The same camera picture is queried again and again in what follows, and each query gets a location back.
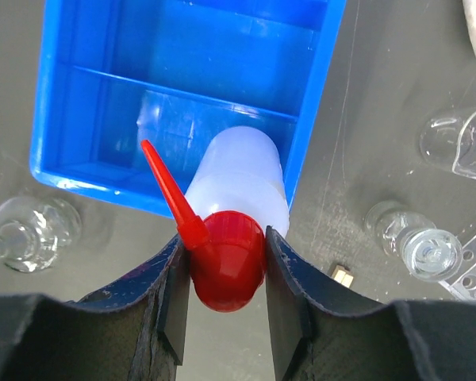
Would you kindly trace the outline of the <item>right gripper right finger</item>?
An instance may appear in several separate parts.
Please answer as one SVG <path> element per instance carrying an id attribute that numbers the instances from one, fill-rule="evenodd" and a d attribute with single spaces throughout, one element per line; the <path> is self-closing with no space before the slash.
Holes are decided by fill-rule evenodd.
<path id="1" fill-rule="evenodd" d="M 476 380 L 476 302 L 376 302 L 266 231 L 267 311 L 278 380 Z"/>

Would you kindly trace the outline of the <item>clear glass beaker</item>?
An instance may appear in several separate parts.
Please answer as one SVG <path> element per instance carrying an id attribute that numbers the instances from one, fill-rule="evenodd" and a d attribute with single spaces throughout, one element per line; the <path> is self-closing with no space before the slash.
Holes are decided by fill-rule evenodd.
<path id="1" fill-rule="evenodd" d="M 429 119 L 418 146 L 428 164 L 476 180 L 476 107 L 444 111 Z"/>

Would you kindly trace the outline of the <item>blue compartment plastic bin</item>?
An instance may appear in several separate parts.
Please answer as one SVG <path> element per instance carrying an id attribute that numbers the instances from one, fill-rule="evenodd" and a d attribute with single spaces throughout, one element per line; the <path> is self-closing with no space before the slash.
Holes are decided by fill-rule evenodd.
<path id="1" fill-rule="evenodd" d="M 209 142 L 276 144 L 293 201 L 343 1 L 48 1 L 29 169 L 45 185 L 164 217 L 148 139 L 187 188 Z"/>

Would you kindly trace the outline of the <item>small stoppered glass bottle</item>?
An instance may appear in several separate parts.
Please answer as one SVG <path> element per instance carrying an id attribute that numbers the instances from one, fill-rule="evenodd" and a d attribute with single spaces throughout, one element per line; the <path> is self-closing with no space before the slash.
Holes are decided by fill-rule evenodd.
<path id="1" fill-rule="evenodd" d="M 402 260 L 409 274 L 421 281 L 449 279 L 462 264 L 459 239 L 402 203 L 383 201 L 373 206 L 364 229 L 385 254 Z"/>

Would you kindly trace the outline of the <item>wash bottle red nozzle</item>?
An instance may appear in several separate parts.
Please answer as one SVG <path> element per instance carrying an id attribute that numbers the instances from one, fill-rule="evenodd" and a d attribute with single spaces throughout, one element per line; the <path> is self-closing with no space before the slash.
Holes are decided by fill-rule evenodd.
<path id="1" fill-rule="evenodd" d="M 267 272 L 267 228 L 285 236 L 290 225 L 273 140 L 243 125 L 218 133 L 186 191 L 149 140 L 140 146 L 190 252 L 197 296 L 217 312 L 243 308 Z"/>

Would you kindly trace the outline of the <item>small clear glass dish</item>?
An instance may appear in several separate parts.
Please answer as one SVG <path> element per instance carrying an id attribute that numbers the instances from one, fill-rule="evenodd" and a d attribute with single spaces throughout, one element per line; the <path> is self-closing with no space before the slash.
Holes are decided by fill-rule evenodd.
<path id="1" fill-rule="evenodd" d="M 62 198 L 13 197 L 0 205 L 0 263 L 43 271 L 78 244 L 82 227 L 79 212 Z"/>

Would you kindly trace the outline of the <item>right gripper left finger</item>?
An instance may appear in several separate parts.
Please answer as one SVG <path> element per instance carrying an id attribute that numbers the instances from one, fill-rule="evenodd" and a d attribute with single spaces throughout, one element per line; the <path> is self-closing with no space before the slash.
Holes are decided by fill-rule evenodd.
<path id="1" fill-rule="evenodd" d="M 173 237 L 78 301 L 0 295 L 0 380 L 173 380 L 189 289 L 188 254 Z"/>

